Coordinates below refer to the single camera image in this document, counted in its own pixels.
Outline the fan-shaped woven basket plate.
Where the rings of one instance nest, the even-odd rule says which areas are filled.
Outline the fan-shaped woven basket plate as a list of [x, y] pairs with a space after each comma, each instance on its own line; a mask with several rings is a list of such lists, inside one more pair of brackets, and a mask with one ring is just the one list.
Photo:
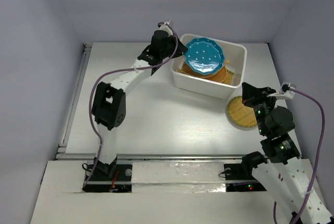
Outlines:
[[181, 68], [181, 73], [195, 76], [197, 77], [199, 73], [193, 71], [189, 65], [186, 64], [186, 62], [183, 63], [182, 68]]

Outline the blue polka-dot ceramic plate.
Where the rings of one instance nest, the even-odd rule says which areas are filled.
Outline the blue polka-dot ceramic plate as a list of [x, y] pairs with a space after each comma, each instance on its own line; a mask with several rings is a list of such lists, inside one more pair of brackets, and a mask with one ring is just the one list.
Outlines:
[[185, 63], [192, 71], [201, 75], [211, 75], [220, 71], [225, 64], [222, 48], [216, 41], [209, 38], [194, 38], [186, 47]]

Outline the leaf-shaped bamboo plate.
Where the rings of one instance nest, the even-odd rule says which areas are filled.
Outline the leaf-shaped bamboo plate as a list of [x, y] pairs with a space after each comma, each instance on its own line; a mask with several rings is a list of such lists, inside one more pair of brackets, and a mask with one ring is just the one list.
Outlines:
[[217, 73], [213, 74], [212, 76], [206, 77], [205, 79], [225, 85], [231, 85], [233, 77], [234, 72], [228, 70], [226, 66], [224, 66]]

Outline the round bamboo plate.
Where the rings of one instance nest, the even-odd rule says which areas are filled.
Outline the round bamboo plate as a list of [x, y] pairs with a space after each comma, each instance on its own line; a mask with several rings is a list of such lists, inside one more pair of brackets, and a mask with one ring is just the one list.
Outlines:
[[232, 98], [227, 107], [230, 120], [239, 127], [253, 128], [257, 126], [255, 113], [252, 108], [242, 103], [242, 96]]

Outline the boat-shaped woven basket plate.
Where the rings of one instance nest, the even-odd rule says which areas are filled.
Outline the boat-shaped woven basket plate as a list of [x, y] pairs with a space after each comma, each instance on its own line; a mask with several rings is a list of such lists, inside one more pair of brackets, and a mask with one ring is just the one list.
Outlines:
[[[226, 60], [224, 63], [225, 63], [225, 64], [229, 64], [229, 63], [230, 63], [230, 60]], [[178, 71], [179, 73], [182, 73], [182, 72], [183, 72], [182, 69], [180, 69], [180, 68], [178, 68], [177, 71]]]

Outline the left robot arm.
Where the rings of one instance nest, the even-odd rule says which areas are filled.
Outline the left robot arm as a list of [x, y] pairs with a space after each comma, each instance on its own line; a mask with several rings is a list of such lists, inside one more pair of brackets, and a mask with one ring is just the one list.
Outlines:
[[115, 178], [117, 166], [116, 130], [126, 116], [126, 97], [141, 82], [152, 76], [171, 59], [187, 52], [169, 20], [158, 23], [150, 44], [130, 68], [109, 71], [94, 83], [89, 96], [89, 122], [99, 147], [93, 165], [86, 165], [87, 184], [93, 176]]

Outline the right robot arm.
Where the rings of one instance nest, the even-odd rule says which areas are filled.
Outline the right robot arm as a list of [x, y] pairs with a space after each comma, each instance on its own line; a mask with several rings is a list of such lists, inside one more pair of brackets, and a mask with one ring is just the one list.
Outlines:
[[289, 135], [295, 128], [292, 112], [276, 101], [293, 99], [298, 93], [309, 95], [285, 82], [279, 92], [242, 83], [242, 103], [254, 110], [263, 153], [253, 152], [242, 158], [240, 172], [255, 178], [271, 195], [289, 223], [333, 223], [313, 184], [316, 170], [307, 176], [301, 154]]

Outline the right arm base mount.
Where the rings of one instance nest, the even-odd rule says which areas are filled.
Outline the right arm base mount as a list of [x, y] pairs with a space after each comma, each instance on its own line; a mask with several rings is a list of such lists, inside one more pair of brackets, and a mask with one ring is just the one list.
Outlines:
[[242, 157], [241, 163], [226, 163], [219, 174], [226, 181], [227, 192], [262, 192], [266, 189], [253, 176], [252, 171], [267, 159], [258, 151]]

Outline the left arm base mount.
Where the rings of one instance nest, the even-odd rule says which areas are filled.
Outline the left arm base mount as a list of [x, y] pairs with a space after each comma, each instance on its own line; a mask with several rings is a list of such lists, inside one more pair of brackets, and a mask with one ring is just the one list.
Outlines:
[[84, 163], [86, 175], [82, 190], [87, 193], [130, 193], [132, 191], [132, 164], [118, 164], [115, 173], [109, 178], [95, 169], [87, 181], [93, 164]]

